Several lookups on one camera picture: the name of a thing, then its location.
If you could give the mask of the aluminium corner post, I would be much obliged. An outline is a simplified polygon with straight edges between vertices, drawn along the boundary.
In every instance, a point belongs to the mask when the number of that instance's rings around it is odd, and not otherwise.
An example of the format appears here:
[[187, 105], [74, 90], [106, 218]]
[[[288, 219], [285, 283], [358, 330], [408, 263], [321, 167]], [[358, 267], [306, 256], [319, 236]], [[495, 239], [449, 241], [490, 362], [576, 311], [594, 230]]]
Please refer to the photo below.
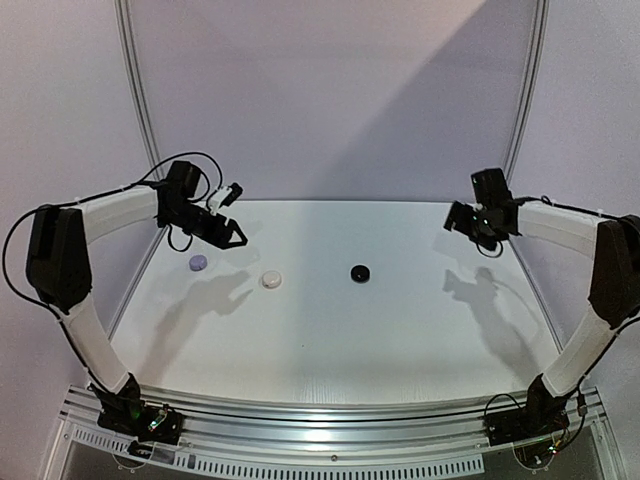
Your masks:
[[134, 112], [138, 122], [140, 136], [149, 165], [151, 167], [156, 167], [160, 161], [160, 154], [145, 95], [141, 66], [138, 59], [132, 18], [132, 2], [126, 0], [115, 0], [114, 6], [127, 81], [134, 106]]
[[513, 178], [521, 145], [524, 140], [529, 114], [532, 108], [535, 86], [544, 48], [548, 14], [549, 1], [536, 1], [527, 54], [525, 56], [516, 118], [503, 164], [507, 182], [510, 182]]

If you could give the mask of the purple earbud charging case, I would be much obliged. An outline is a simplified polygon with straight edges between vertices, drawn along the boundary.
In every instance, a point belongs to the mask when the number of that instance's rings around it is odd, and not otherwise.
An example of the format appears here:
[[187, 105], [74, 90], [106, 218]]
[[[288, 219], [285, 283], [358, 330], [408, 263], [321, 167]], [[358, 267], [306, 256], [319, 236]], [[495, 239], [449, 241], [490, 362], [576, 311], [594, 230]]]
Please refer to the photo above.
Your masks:
[[208, 259], [202, 254], [193, 255], [189, 259], [188, 265], [193, 272], [202, 271], [208, 266]]

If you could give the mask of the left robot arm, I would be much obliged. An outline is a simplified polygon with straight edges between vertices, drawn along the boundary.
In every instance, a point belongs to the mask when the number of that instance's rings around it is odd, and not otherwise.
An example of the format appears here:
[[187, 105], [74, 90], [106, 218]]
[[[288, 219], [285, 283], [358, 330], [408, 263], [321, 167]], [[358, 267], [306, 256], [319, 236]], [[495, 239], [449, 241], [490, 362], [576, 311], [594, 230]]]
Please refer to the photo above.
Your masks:
[[248, 239], [238, 223], [220, 212], [242, 195], [242, 187], [221, 185], [198, 196], [202, 175], [196, 165], [174, 158], [161, 180], [142, 178], [67, 204], [42, 205], [33, 214], [26, 279], [39, 303], [53, 312], [91, 379], [90, 388], [101, 405], [98, 426], [140, 443], [178, 444], [184, 416], [168, 404], [145, 402], [134, 374], [112, 347], [92, 298], [88, 247], [149, 219], [220, 250], [246, 246]]

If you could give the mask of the aluminium right corner post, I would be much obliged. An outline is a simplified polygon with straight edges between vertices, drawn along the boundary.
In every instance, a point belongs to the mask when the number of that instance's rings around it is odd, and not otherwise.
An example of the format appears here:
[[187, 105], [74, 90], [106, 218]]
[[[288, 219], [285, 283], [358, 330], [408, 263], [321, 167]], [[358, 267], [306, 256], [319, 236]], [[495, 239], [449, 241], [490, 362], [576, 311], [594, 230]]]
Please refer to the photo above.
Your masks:
[[507, 182], [510, 182], [513, 178], [521, 145], [524, 140], [529, 114], [532, 108], [535, 86], [544, 48], [548, 14], [549, 1], [536, 1], [527, 54], [525, 56], [516, 118], [503, 164]]

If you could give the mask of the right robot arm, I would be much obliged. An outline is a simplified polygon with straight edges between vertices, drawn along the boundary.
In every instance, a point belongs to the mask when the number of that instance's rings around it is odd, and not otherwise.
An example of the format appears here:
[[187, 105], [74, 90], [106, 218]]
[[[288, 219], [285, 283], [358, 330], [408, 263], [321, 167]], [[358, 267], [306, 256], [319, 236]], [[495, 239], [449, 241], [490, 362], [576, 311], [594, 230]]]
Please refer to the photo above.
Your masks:
[[583, 383], [619, 335], [639, 320], [639, 218], [545, 195], [517, 196], [500, 168], [478, 171], [470, 183], [472, 202], [451, 204], [445, 230], [463, 235], [484, 255], [521, 238], [557, 246], [585, 262], [585, 310], [558, 356], [531, 381], [524, 403], [483, 415], [493, 446], [566, 431], [569, 400], [576, 399], [579, 416], [585, 416]]

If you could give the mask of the black earbud charging case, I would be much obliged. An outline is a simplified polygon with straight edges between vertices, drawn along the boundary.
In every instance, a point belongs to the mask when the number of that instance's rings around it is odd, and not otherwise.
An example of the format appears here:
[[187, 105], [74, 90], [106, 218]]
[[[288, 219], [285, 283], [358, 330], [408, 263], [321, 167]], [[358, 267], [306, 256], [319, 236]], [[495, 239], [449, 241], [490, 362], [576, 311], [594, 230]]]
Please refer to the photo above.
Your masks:
[[358, 264], [351, 268], [350, 277], [354, 282], [364, 284], [370, 280], [371, 271], [366, 265]]

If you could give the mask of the aluminium left corner post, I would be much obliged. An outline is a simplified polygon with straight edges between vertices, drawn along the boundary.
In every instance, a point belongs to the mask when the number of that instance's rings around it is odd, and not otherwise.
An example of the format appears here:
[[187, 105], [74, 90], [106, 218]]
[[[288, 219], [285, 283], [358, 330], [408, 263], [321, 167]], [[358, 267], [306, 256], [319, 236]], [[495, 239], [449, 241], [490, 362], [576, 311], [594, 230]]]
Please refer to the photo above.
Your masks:
[[132, 18], [132, 2], [126, 0], [115, 0], [114, 6], [127, 81], [134, 106], [134, 112], [138, 122], [140, 136], [149, 165], [151, 167], [156, 167], [160, 161], [160, 154], [145, 95], [141, 66], [138, 59]]

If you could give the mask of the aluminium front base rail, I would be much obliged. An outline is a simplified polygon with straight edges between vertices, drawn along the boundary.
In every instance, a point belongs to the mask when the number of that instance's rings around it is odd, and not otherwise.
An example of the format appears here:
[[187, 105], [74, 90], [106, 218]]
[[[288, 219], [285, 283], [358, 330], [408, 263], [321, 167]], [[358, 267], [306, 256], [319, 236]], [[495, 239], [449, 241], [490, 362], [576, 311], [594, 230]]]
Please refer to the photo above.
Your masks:
[[587, 413], [547, 437], [492, 444], [489, 413], [513, 409], [516, 392], [395, 405], [310, 405], [223, 399], [146, 388], [152, 404], [184, 417], [177, 445], [147, 444], [99, 427], [99, 404], [72, 387], [41, 470], [44, 479], [623, 479], [625, 467], [597, 390]]

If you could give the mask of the pink earbud charging case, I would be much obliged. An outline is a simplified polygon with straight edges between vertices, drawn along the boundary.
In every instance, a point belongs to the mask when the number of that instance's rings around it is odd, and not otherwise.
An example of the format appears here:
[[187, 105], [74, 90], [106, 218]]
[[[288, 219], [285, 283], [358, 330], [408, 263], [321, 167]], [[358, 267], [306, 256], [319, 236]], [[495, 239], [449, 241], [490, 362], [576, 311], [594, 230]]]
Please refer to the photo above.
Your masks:
[[273, 290], [278, 288], [283, 282], [282, 274], [276, 270], [265, 271], [260, 278], [263, 288]]

